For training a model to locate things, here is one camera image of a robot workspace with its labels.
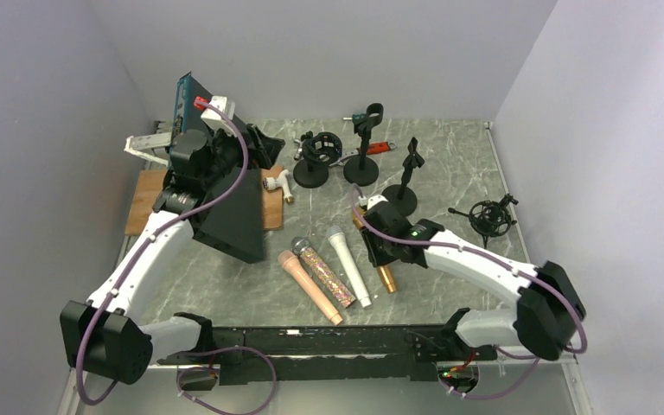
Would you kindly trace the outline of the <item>gold microphone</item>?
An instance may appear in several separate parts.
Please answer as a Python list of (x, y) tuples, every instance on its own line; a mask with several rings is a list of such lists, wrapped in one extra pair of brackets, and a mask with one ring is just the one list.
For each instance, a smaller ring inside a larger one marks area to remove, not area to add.
[[(364, 227), (362, 222), (353, 216), (353, 223), (359, 232), (362, 233)], [(397, 290), (397, 285), (390, 268), (387, 265), (376, 265), (374, 269), (378, 273), (380, 281), (386, 291), (388, 293), (394, 293)]]

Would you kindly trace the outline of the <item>white microphone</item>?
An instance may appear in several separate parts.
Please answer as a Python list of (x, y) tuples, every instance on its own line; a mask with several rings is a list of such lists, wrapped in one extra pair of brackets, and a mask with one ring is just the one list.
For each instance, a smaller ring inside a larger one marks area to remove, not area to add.
[(348, 276), (361, 307), (363, 309), (370, 307), (372, 305), (370, 294), (349, 250), (345, 233), (339, 226), (332, 226), (328, 228), (326, 235)]

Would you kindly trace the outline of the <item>tall black mic stand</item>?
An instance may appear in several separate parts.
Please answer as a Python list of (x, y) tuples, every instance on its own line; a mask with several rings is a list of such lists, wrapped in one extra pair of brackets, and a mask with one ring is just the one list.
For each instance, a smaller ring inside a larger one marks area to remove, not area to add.
[(408, 155), (402, 162), (403, 173), (399, 184), (388, 186), (382, 191), (382, 195), (388, 202), (404, 216), (412, 214), (418, 206), (418, 198), (415, 192), (409, 188), (412, 174), (415, 169), (425, 165), (425, 159), (418, 153), (418, 140), (412, 137), (407, 145)]

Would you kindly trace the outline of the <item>glitter microphone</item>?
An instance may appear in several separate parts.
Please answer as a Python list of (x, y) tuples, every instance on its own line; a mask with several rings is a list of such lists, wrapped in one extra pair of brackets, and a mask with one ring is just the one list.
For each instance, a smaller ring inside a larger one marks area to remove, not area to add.
[(291, 249), (343, 308), (346, 309), (354, 303), (354, 294), (331, 270), (307, 238), (295, 237), (291, 241)]

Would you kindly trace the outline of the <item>black clip round-base stand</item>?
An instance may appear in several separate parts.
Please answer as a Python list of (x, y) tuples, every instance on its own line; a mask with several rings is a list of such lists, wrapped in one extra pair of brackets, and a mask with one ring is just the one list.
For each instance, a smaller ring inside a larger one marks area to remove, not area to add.
[(368, 158), (367, 149), (371, 142), (373, 128), (382, 122), (384, 106), (381, 103), (372, 103), (367, 106), (364, 113), (368, 115), (368, 119), (361, 124), (353, 124), (354, 133), (361, 139), (359, 152), (356, 156), (351, 157), (343, 167), (344, 178), (349, 183), (357, 184), (360, 187), (373, 184), (379, 177), (378, 164)]

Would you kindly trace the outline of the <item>pink microphone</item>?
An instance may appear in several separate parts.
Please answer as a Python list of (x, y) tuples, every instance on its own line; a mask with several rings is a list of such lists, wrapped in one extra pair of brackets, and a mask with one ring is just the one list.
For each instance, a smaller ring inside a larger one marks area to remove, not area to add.
[(304, 292), (315, 303), (316, 307), (330, 322), (335, 326), (342, 323), (343, 319), (340, 312), (311, 279), (307, 271), (301, 265), (298, 257), (293, 252), (289, 250), (281, 252), (278, 255), (278, 263), (300, 285)]

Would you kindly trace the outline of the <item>black tripod shock-mount stand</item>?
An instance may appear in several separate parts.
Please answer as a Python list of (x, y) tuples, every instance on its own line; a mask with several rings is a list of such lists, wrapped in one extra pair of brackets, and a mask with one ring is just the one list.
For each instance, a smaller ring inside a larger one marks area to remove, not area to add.
[(466, 217), (470, 226), (482, 237), (483, 248), (487, 249), (491, 239), (504, 236), (517, 224), (510, 206), (517, 206), (519, 203), (511, 194), (505, 194), (499, 201), (479, 201), (468, 212), (456, 210), (454, 207), (449, 207), (447, 211)]

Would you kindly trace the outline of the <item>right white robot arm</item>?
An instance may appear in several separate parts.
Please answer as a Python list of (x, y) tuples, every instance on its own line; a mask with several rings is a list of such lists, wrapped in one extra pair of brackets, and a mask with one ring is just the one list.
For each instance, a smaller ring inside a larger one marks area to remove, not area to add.
[(374, 265), (399, 261), (445, 272), (504, 302), (498, 310), (456, 311), (441, 330), (449, 357), (462, 359), (483, 347), (522, 347), (555, 361), (586, 350), (586, 311), (561, 265), (507, 259), (431, 220), (412, 224), (382, 195), (368, 198), (354, 215)]

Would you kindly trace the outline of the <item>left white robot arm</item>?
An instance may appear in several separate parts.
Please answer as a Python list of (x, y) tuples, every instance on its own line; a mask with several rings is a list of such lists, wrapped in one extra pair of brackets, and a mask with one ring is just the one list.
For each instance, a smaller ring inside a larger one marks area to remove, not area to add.
[(60, 314), (68, 364), (131, 385), (173, 354), (206, 361), (214, 351), (209, 319), (180, 312), (141, 326), (166, 266), (190, 241), (247, 264), (265, 258), (261, 173), (284, 141), (254, 124), (187, 129), (171, 139), (163, 187), (144, 230), (113, 274), (84, 302)]

